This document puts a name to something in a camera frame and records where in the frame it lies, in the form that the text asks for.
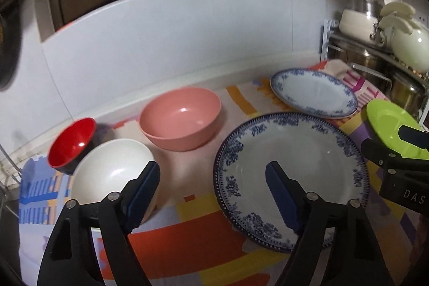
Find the lime green dish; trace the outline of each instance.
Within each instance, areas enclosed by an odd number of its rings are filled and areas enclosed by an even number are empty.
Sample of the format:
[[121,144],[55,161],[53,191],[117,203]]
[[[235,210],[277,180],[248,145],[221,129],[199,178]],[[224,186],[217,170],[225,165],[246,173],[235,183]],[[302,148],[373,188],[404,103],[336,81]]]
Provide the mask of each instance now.
[[386,100],[372,100],[366,106],[368,120],[377,136],[403,158],[429,159],[429,152],[400,139],[402,125],[421,130],[414,118],[400,106]]

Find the wire rack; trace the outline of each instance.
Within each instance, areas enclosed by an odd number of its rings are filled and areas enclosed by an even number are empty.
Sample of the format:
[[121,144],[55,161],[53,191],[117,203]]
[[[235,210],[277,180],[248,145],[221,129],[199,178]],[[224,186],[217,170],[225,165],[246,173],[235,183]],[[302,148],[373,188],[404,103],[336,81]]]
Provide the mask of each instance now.
[[16,217],[18,215],[15,211],[13,211],[8,205],[8,196],[9,196],[9,187],[14,184],[21,183],[21,169],[14,163],[14,161],[10,158],[7,152],[4,150],[2,145],[0,144],[0,152],[6,157],[7,161],[12,165],[13,169],[16,170],[15,173],[11,174],[9,171],[5,170],[3,166],[0,167],[0,171],[4,175],[4,182],[0,181],[0,220],[3,213],[3,210],[8,210],[13,213]]

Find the plate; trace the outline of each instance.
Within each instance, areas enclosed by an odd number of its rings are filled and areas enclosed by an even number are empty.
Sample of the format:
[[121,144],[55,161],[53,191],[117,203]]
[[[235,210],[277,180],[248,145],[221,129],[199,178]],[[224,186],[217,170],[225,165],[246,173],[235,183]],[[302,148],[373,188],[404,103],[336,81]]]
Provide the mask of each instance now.
[[380,140],[404,158],[429,159],[429,152],[400,139],[402,125],[421,130],[414,118],[400,106],[386,100],[372,100],[366,106],[369,123]]
[[318,70],[282,70],[271,78],[270,84],[280,100],[316,117],[342,119],[358,107],[356,96],[347,85]]
[[[297,235],[289,229],[265,182],[265,167],[278,161],[304,191],[328,202],[357,199],[366,206],[368,170],[353,141],[328,122],[303,113],[272,113],[235,129],[217,152],[214,190],[232,224],[256,243],[289,252]],[[328,228],[324,246],[333,239]]]

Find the wall tile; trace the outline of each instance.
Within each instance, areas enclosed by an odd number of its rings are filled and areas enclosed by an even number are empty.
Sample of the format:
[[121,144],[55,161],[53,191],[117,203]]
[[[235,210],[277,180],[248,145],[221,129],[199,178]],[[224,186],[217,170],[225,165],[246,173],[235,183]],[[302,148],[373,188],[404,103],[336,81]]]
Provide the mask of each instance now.
[[320,52],[326,0],[292,0],[293,55]]
[[291,0],[121,0],[44,44],[72,115],[165,79],[292,52]]

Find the tablecloth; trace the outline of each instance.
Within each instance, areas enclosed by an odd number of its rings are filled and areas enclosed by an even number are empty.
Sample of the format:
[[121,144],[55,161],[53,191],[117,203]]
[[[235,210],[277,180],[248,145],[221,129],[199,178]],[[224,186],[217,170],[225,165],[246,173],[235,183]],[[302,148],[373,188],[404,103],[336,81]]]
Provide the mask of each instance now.
[[[375,137],[362,108],[374,98],[385,99],[377,88],[339,60],[313,67],[342,79],[359,101],[349,118],[328,120],[360,147]],[[268,78],[255,79],[217,91],[223,104],[224,124],[203,147],[184,153],[162,150],[141,132],[136,116],[104,125],[101,141],[133,138],[146,144],[161,168],[160,193],[148,221],[129,236],[132,247],[151,283],[169,286],[270,286],[289,257],[260,247],[232,227],[213,192],[213,161],[222,141],[239,124],[261,114],[293,110],[271,91]],[[371,190],[366,208],[386,265],[396,284],[408,271],[419,215],[378,195],[382,170],[367,162]],[[23,280],[35,285],[44,248],[53,224],[69,199],[72,177],[51,169],[46,156],[30,159],[21,184],[20,258]],[[99,232],[94,231],[96,253],[107,285],[115,285]],[[319,285],[329,255],[322,255],[312,280]]]

